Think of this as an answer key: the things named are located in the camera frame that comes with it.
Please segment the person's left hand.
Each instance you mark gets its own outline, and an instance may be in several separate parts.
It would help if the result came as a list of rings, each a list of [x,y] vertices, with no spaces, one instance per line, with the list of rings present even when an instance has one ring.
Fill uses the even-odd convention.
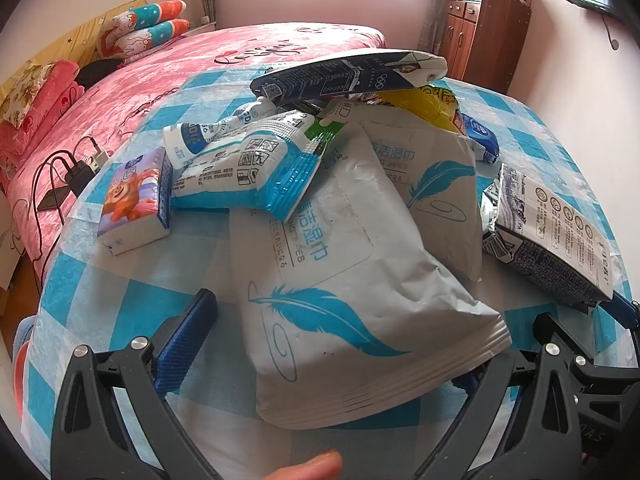
[[[305,463],[273,471],[265,480],[334,480],[343,470],[343,457],[335,450],[317,455]]]

